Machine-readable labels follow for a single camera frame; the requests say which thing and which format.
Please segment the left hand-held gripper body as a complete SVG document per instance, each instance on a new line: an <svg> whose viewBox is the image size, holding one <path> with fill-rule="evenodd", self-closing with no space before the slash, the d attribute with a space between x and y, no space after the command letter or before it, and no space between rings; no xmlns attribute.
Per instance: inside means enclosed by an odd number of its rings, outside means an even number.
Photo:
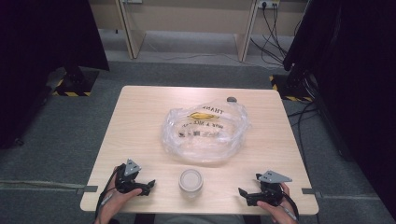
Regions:
<svg viewBox="0 0 396 224"><path fill-rule="evenodd" d="M145 184L135 182L140 170L141 167L131 159L120 165L116 172L116 190L120 193L128 193L134 189L142 189L142 191L146 189L147 186Z"/></svg>

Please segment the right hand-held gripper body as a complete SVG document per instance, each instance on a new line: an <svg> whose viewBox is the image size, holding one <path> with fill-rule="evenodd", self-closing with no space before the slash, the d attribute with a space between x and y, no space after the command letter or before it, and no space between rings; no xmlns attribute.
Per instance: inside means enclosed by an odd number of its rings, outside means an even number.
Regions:
<svg viewBox="0 0 396 224"><path fill-rule="evenodd" d="M283 198L283 189L280 184L291 182L292 179L275 171L268 170L263 174L256 174L257 180L260 182L261 197L260 201L278 206Z"/></svg>

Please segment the clear plastic bag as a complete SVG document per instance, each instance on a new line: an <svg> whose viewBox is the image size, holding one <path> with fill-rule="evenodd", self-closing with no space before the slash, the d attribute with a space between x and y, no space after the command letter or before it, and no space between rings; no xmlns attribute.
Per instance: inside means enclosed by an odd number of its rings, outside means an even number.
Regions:
<svg viewBox="0 0 396 224"><path fill-rule="evenodd" d="M249 128L248 112L238 103L214 100L173 108L163 123L163 147L184 161L226 161L240 150Z"/></svg>

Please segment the person's right hand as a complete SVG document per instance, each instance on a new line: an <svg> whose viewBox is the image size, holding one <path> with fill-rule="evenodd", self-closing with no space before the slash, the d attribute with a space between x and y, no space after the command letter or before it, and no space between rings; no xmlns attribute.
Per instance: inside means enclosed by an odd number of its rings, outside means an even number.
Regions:
<svg viewBox="0 0 396 224"><path fill-rule="evenodd" d="M290 189L285 183L281 183L280 186L286 196L290 195ZM274 224L299 224L293 207L286 196L279 206L272 206L263 201L257 201L257 205L272 216Z"/></svg>

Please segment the person's left hand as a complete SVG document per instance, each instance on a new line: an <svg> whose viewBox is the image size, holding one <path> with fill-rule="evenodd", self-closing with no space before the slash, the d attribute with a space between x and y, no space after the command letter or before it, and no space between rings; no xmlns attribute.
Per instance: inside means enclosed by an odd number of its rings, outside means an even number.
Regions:
<svg viewBox="0 0 396 224"><path fill-rule="evenodd" d="M128 193L120 193L115 188L117 167L114 168L111 179L106 184L105 188L105 203L99 203L98 215L93 224L109 224L110 219L113 218L121 208L128 203L133 197L139 195L142 189L134 189Z"/></svg>

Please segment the black stand base striped tape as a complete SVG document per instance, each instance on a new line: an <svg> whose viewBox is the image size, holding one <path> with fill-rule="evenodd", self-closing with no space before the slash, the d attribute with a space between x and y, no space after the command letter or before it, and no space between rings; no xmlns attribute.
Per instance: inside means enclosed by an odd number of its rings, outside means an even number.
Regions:
<svg viewBox="0 0 396 224"><path fill-rule="evenodd" d="M52 94L67 97L90 96L98 75L98 71L81 70L78 66L66 67Z"/></svg>
<svg viewBox="0 0 396 224"><path fill-rule="evenodd" d="M294 102L311 102L312 97L302 83L289 84L287 75L271 75L272 89L277 91L283 100Z"/></svg>

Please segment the black curtain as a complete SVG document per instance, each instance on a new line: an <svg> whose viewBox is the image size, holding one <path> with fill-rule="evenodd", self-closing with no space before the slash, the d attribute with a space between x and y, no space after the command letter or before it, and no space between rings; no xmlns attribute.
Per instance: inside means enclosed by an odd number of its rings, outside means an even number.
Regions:
<svg viewBox="0 0 396 224"><path fill-rule="evenodd" d="M0 0L0 149L20 137L62 67L107 70L89 0Z"/></svg>
<svg viewBox="0 0 396 224"><path fill-rule="evenodd" d="M396 0L308 0L283 66L396 219Z"/></svg>

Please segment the beige wooden desk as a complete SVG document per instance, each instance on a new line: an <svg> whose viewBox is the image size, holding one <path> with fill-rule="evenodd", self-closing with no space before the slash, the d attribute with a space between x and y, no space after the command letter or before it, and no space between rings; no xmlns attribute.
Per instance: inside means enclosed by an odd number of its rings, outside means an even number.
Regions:
<svg viewBox="0 0 396 224"><path fill-rule="evenodd" d="M233 35L237 57L244 61L253 34L268 35L267 21L279 35L292 36L308 0L280 0L275 9L259 0L88 0L100 29L125 32L129 57L136 59L146 32L193 32Z"/></svg>

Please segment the white power strip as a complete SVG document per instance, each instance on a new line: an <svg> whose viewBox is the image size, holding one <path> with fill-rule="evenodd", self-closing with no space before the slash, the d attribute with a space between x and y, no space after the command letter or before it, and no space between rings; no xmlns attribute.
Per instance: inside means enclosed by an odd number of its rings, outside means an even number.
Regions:
<svg viewBox="0 0 396 224"><path fill-rule="evenodd" d="M280 0L259 0L258 8L275 9L279 7Z"/></svg>

